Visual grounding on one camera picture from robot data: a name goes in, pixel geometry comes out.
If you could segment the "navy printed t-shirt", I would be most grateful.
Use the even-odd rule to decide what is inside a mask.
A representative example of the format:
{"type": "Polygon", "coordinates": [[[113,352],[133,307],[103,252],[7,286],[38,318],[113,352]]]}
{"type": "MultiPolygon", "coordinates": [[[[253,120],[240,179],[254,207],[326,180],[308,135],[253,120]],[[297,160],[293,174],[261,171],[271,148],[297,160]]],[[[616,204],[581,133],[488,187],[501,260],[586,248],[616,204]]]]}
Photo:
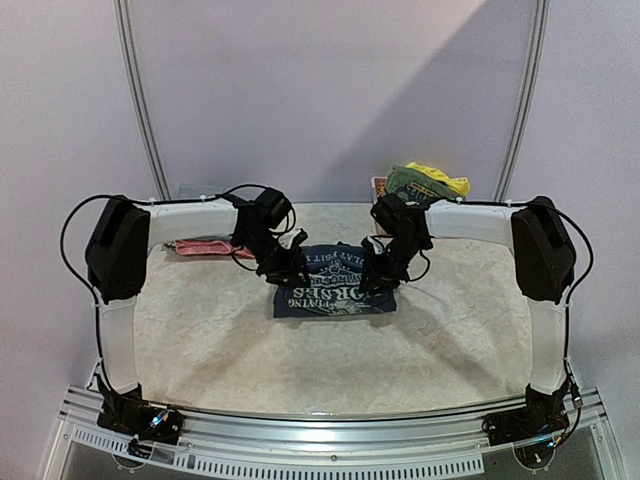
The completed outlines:
{"type": "Polygon", "coordinates": [[[278,287],[273,297],[274,318],[377,315],[397,309],[392,290],[374,294],[360,290],[364,267],[360,246],[315,245],[305,247],[303,252],[310,284],[278,287]]]}

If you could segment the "pink perforated laundry basket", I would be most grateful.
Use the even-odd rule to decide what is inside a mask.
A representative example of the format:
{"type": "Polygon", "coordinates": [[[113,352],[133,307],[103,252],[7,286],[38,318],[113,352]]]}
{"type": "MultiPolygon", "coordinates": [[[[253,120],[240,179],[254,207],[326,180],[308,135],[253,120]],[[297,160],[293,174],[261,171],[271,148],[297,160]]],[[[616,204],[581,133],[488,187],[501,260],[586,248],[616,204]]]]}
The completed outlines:
{"type": "Polygon", "coordinates": [[[396,228],[396,212],[391,198],[387,197],[386,177],[371,179],[372,208],[370,216],[373,218],[375,232],[379,235],[392,235],[396,228]]]}

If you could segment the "grey-blue button shirt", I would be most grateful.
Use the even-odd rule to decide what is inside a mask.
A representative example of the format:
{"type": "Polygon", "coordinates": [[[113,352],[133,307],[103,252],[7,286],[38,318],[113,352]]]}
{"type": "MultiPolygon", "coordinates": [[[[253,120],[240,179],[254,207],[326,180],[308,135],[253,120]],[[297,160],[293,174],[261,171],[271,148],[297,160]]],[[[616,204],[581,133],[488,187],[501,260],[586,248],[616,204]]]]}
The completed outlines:
{"type": "Polygon", "coordinates": [[[224,188],[215,185],[196,185],[183,183],[180,185],[177,199],[198,199],[223,193],[224,188]]]}

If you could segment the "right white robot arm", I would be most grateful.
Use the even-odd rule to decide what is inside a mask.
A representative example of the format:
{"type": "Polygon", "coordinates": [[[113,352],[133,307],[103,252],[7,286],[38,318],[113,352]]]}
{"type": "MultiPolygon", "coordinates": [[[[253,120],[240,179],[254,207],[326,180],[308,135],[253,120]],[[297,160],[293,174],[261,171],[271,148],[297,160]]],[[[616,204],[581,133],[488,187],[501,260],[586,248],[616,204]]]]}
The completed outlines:
{"type": "Polygon", "coordinates": [[[528,202],[496,203],[440,199],[427,206],[396,194],[380,197],[371,216],[389,236],[386,245],[365,238],[360,289],[373,294],[410,280],[413,258],[436,239],[466,239],[506,247],[515,265],[516,283],[532,321],[532,369],[529,390],[552,396],[567,385],[566,309],[575,281],[577,252],[561,213],[539,196],[528,202]]]}

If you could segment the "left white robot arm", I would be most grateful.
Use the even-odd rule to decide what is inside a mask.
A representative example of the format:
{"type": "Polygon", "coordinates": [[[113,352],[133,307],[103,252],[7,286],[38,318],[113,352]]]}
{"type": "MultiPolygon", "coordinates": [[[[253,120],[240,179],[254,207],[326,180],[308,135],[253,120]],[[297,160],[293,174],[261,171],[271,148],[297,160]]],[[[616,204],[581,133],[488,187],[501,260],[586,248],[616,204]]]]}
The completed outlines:
{"type": "Polygon", "coordinates": [[[201,237],[226,237],[248,250],[256,273],[269,284],[306,287],[310,283],[301,244],[306,233],[278,234],[292,209],[273,188],[245,200],[230,192],[173,202],[142,202],[114,196],[96,224],[85,251],[87,280],[97,304],[101,378],[117,397],[108,410],[128,434],[148,426],[148,412],[131,397],[139,387],[135,365],[134,312],[146,281],[149,251],[163,243],[201,237]]]}

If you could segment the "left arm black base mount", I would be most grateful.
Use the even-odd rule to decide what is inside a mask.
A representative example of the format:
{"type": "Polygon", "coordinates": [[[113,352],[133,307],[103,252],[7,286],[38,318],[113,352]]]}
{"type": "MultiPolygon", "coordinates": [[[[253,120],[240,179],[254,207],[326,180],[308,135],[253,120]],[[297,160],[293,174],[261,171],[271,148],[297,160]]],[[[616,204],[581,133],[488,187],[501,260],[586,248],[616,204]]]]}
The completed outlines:
{"type": "Polygon", "coordinates": [[[119,394],[105,384],[98,384],[103,398],[97,425],[139,441],[177,445],[185,417],[172,406],[154,406],[142,399],[141,386],[119,394]]]}

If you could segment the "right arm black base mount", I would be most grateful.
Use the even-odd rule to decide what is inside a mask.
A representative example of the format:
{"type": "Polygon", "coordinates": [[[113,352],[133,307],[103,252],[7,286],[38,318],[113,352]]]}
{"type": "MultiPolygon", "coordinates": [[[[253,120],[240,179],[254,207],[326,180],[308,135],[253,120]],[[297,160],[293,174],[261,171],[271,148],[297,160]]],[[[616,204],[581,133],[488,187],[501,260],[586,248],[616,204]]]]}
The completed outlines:
{"type": "Polygon", "coordinates": [[[528,386],[523,407],[489,414],[481,428],[491,446],[510,443],[521,466],[541,469],[577,429],[582,406],[580,389],[572,378],[551,395],[528,386]]]}

